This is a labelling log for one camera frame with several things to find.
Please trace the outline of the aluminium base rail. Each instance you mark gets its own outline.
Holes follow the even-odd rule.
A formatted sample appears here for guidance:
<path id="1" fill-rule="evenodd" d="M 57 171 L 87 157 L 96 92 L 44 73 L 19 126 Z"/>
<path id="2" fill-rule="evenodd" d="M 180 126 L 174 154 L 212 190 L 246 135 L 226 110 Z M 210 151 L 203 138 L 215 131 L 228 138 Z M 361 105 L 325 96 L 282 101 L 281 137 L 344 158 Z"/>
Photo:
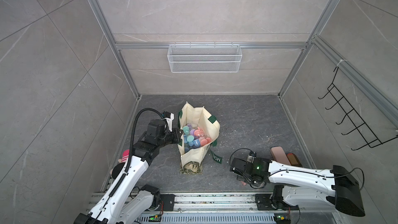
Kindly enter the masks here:
<path id="1" fill-rule="evenodd" d="M 312 206 L 268 208 L 268 193 L 173 192 L 161 196 L 162 206 L 144 211 L 136 223 L 150 224 L 163 211 L 161 224 L 276 224 L 281 217 L 291 224 L 344 224 L 342 215 L 331 208 Z"/>

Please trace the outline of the teal hourglass front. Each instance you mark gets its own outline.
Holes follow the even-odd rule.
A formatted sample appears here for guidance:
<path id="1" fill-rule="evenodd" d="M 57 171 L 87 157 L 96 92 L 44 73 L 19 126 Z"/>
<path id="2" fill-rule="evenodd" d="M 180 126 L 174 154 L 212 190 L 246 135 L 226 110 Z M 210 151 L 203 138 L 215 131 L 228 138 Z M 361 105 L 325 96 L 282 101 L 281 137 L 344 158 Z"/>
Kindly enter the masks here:
<path id="1" fill-rule="evenodd" d="M 182 127 L 182 130 L 183 130 L 185 135 L 189 135 L 190 134 L 190 128 L 187 125 Z"/>

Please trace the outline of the cream canvas tote bag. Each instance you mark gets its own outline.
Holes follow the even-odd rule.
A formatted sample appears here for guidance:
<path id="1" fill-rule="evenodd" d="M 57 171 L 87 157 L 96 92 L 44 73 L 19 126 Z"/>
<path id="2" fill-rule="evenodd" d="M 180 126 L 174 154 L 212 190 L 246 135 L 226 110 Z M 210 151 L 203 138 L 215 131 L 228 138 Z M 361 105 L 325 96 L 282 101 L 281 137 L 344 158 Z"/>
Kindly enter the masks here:
<path id="1" fill-rule="evenodd" d="M 193 125 L 197 129 L 203 130 L 204 137 L 210 137 L 212 141 L 203 147 L 194 148 L 193 142 L 188 143 L 186 140 L 188 135 L 183 133 L 183 143 L 178 145 L 181 173 L 201 174 L 202 162 L 208 152 L 213 156 L 215 162 L 221 164 L 222 158 L 211 151 L 211 148 L 217 145 L 220 132 L 220 124 L 217 118 L 204 107 L 193 107 L 187 102 L 178 113 L 178 127 L 182 129 L 186 125 Z"/>

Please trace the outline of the pink case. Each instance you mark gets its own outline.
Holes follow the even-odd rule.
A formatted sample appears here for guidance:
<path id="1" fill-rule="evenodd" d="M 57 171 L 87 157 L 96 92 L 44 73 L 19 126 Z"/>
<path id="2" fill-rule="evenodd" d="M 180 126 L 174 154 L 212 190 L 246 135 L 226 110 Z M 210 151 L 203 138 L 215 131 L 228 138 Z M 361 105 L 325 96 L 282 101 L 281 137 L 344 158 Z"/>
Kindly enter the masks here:
<path id="1" fill-rule="evenodd" d="M 275 160 L 276 162 L 282 163 L 285 165 L 289 165 L 289 166 L 291 165 L 291 163 L 282 147 L 280 147 L 280 146 L 272 147 L 270 149 L 270 152 L 271 152 L 271 156 L 272 156 L 273 160 Z"/>

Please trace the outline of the teal hourglass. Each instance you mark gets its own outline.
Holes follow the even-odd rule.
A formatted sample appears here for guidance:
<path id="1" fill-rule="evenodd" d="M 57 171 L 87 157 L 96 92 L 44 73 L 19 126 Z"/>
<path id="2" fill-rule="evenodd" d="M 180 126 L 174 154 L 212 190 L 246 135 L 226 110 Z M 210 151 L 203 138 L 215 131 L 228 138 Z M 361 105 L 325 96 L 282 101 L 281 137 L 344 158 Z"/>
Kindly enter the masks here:
<path id="1" fill-rule="evenodd" d="M 183 130 L 185 135 L 189 135 L 190 134 L 190 128 L 187 125 L 182 127 L 182 130 Z"/>
<path id="2" fill-rule="evenodd" d="M 193 142 L 193 141 L 195 140 L 195 137 L 192 136 L 192 135 L 188 135 L 187 138 L 186 138 L 186 140 L 187 140 L 188 143 L 189 143 L 189 142 Z"/>

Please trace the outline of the plaid pouch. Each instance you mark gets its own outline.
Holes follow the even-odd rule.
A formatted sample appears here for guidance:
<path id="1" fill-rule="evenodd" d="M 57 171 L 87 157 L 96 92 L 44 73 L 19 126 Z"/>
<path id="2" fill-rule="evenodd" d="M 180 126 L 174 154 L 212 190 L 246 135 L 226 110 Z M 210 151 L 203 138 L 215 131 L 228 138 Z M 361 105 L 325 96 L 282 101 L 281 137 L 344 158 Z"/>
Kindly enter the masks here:
<path id="1" fill-rule="evenodd" d="M 298 159 L 298 157 L 296 156 L 296 154 L 294 153 L 288 153 L 287 154 L 287 158 L 290 162 L 290 164 L 294 167 L 303 167 L 302 163 L 300 162 L 300 160 Z"/>

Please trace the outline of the blue hourglass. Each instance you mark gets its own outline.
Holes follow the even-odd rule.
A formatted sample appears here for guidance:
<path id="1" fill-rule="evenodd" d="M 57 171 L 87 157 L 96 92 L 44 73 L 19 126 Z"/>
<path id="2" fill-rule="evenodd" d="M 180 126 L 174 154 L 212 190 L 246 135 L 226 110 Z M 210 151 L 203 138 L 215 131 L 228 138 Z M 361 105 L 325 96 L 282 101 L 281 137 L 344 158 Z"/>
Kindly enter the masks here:
<path id="1" fill-rule="evenodd" d="M 200 148 L 201 147 L 201 142 L 200 142 L 199 139 L 193 141 L 193 147 L 194 148 Z"/>

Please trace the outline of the pink toy at left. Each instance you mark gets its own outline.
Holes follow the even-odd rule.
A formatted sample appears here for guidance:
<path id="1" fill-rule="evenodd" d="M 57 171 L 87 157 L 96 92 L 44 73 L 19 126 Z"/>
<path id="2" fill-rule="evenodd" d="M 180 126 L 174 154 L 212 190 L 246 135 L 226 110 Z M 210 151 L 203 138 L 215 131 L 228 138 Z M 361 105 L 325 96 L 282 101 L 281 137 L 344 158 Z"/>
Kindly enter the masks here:
<path id="1" fill-rule="evenodd" d="M 124 168 L 125 163 L 128 161 L 129 158 L 129 150 L 125 150 L 122 153 L 122 158 L 118 160 L 118 164 L 111 170 L 110 174 L 113 179 L 117 178 L 117 176 L 120 174 L 122 169 Z"/>

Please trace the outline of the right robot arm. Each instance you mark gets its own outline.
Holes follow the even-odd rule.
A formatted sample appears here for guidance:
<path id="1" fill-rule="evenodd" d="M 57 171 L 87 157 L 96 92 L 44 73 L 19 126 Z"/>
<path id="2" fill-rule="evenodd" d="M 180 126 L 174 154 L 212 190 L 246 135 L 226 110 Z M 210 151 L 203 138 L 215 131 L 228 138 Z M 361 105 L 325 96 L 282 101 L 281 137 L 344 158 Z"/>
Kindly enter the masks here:
<path id="1" fill-rule="evenodd" d="M 358 182 L 344 167 L 307 169 L 257 157 L 253 151 L 247 159 L 230 156 L 230 172 L 253 189 L 274 184 L 272 194 L 256 194 L 259 210 L 299 210 L 301 207 L 334 207 L 354 217 L 364 217 L 361 197 L 364 183 Z"/>

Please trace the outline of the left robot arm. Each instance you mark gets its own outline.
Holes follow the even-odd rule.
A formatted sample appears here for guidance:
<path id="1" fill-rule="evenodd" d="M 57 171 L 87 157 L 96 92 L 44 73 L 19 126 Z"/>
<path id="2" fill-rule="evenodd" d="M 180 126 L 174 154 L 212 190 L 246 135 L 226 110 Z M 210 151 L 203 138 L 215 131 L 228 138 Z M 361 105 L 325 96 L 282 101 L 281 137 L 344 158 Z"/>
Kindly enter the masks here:
<path id="1" fill-rule="evenodd" d="M 127 199 L 160 149 L 169 144 L 178 144 L 182 131 L 172 127 L 174 114 L 144 108 L 134 119 L 132 139 L 135 137 L 138 120 L 144 112 L 156 113 L 159 119 L 150 121 L 147 131 L 141 135 L 139 141 L 130 142 L 128 159 L 115 181 L 88 214 L 80 213 L 76 217 L 76 224 L 132 224 L 146 210 L 162 207 L 160 190 L 150 185 L 143 186 L 130 202 Z"/>

